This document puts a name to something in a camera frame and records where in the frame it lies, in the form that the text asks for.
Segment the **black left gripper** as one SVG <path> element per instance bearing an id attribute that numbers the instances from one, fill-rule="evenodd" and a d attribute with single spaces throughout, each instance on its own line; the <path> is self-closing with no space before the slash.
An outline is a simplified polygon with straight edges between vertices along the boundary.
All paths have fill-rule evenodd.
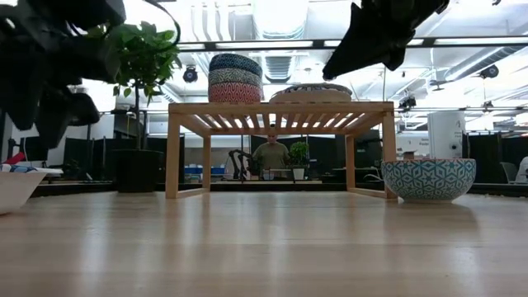
<path id="1" fill-rule="evenodd" d="M 48 88 L 40 99 L 35 127 L 40 142 L 48 149 L 55 149 L 69 126 L 92 125 L 99 120 L 99 111 L 86 93 Z"/>

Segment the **blue diamond pattern bowl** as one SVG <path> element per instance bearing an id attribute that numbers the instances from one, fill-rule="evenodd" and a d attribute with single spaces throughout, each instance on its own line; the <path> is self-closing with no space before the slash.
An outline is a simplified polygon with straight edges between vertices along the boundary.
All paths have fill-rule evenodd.
<path id="1" fill-rule="evenodd" d="M 217 54 L 211 61 L 209 71 L 218 70 L 222 68 L 236 68 L 248 71 L 256 74 L 258 77 L 262 77 L 262 67 L 256 61 L 240 55 L 240 54 Z"/>

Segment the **black monitor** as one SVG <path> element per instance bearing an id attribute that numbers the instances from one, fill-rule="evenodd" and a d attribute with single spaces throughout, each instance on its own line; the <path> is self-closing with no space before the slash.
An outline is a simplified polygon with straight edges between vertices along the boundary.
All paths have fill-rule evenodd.
<path id="1" fill-rule="evenodd" d="M 48 148 L 43 144 L 40 137 L 25 137 L 20 141 L 20 152 L 24 154 L 27 162 L 46 161 Z"/>

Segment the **wooden slatted shelf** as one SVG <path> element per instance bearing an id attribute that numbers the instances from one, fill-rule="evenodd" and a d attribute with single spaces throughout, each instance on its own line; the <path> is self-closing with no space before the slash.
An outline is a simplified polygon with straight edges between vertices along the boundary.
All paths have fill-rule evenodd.
<path id="1" fill-rule="evenodd" d="M 396 200 L 384 191 L 356 187 L 352 145 L 368 129 L 382 126 L 383 160 L 396 160 L 394 104 L 388 101 L 283 103 L 171 103 L 168 106 L 165 197 L 184 198 L 210 191 L 211 137 L 214 135 L 343 134 L 346 139 L 346 189 L 352 193 Z M 198 190 L 179 189 L 180 128 L 203 139 L 203 182 Z"/>

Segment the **small potted plant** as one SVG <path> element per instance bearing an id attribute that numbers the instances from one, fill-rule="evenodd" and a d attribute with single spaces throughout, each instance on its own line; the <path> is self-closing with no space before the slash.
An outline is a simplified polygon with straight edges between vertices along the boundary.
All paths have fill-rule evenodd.
<path id="1" fill-rule="evenodd" d="M 294 180 L 304 180 L 305 171 L 309 167 L 309 145 L 303 141 L 293 143 L 289 155 Z"/>

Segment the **ceiling air vent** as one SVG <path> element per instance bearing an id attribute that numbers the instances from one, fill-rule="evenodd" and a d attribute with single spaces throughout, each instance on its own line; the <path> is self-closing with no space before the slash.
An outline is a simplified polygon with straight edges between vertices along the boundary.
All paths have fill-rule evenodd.
<path id="1" fill-rule="evenodd" d="M 294 59 L 291 56 L 267 56 L 264 58 L 265 77 L 270 83 L 286 83 L 290 80 Z"/>

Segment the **teal star pattern bowl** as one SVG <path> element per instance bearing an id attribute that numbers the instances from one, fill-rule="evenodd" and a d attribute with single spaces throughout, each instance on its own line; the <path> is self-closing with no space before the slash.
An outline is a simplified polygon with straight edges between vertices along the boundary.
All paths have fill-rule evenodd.
<path id="1" fill-rule="evenodd" d="M 472 158 L 383 162 L 384 184 L 405 202 L 451 202 L 466 194 L 477 172 Z"/>

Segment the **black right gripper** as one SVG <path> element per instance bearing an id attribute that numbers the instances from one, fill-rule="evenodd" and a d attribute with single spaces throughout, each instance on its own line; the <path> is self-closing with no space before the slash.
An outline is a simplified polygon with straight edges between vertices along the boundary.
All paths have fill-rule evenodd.
<path id="1" fill-rule="evenodd" d="M 323 68 L 323 79 L 374 64 L 394 71 L 404 61 L 416 29 L 442 13 L 450 0 L 361 0 L 351 6 L 351 24 Z"/>

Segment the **blue leaf pattern paper bowl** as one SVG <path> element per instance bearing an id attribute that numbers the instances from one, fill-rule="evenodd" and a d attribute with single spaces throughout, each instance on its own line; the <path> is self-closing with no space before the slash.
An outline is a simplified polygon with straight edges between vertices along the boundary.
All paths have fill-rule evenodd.
<path id="1" fill-rule="evenodd" d="M 353 92 L 333 83 L 303 83 L 276 92 L 270 103 L 278 102 L 349 102 Z"/>
<path id="2" fill-rule="evenodd" d="M 0 164 L 0 215 L 20 209 L 48 175 L 61 175 L 62 169 Z"/>

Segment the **grey office chair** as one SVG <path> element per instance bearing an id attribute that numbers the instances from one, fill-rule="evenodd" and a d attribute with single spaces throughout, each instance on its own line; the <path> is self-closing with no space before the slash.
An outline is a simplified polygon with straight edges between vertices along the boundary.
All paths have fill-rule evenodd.
<path id="1" fill-rule="evenodd" d="M 500 162 L 500 165 L 504 171 L 507 182 L 509 184 L 514 184 L 516 182 L 516 175 L 518 172 L 518 170 L 516 169 L 516 165 L 507 162 Z"/>

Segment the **long ceiling light bar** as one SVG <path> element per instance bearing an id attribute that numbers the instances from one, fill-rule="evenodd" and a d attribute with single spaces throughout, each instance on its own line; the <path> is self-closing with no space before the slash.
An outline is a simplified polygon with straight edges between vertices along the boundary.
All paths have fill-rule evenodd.
<path id="1" fill-rule="evenodd" d="M 340 40 L 237 40 L 185 42 L 178 45 L 181 52 L 270 51 L 270 50 L 334 50 Z M 408 42 L 408 48 L 442 47 L 503 47 L 528 46 L 528 35 L 489 37 L 422 37 Z"/>

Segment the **person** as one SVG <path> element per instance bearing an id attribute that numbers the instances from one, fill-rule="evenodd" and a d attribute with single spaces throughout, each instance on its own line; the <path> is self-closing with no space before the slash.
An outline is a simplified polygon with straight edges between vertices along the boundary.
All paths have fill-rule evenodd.
<path id="1" fill-rule="evenodd" d="M 267 141 L 257 147 L 252 157 L 259 165 L 259 176 L 264 177 L 265 170 L 272 170 L 274 177 L 286 178 L 286 163 L 289 161 L 288 148 L 277 141 L 277 134 L 269 134 Z"/>

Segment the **red wave pattern bowl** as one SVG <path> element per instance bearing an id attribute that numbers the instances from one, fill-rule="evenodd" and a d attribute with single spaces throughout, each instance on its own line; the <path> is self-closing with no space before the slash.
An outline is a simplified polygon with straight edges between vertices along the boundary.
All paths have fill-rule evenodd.
<path id="1" fill-rule="evenodd" d="M 208 99 L 214 103 L 258 103 L 262 88 L 244 82 L 221 82 L 209 86 Z"/>

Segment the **green leafy plant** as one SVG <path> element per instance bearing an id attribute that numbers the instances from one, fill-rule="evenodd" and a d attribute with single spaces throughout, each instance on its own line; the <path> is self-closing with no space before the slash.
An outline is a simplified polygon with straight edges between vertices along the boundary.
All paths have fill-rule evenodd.
<path id="1" fill-rule="evenodd" d="M 182 66 L 178 58 L 181 30 L 178 24 L 173 30 L 160 31 L 154 24 L 142 21 L 138 25 L 109 23 L 99 25 L 101 38 L 117 54 L 119 67 L 113 78 L 106 80 L 112 84 L 113 95 L 134 98 L 130 110 L 140 127 L 141 97 L 151 101 L 163 94 L 161 86 L 172 78 L 175 68 Z"/>

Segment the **white cylinder appliance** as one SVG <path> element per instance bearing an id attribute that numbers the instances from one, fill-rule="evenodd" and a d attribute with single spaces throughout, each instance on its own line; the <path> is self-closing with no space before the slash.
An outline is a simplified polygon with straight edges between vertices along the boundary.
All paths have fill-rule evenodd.
<path id="1" fill-rule="evenodd" d="M 427 116 L 430 158 L 463 157 L 465 118 L 463 111 L 438 111 Z"/>

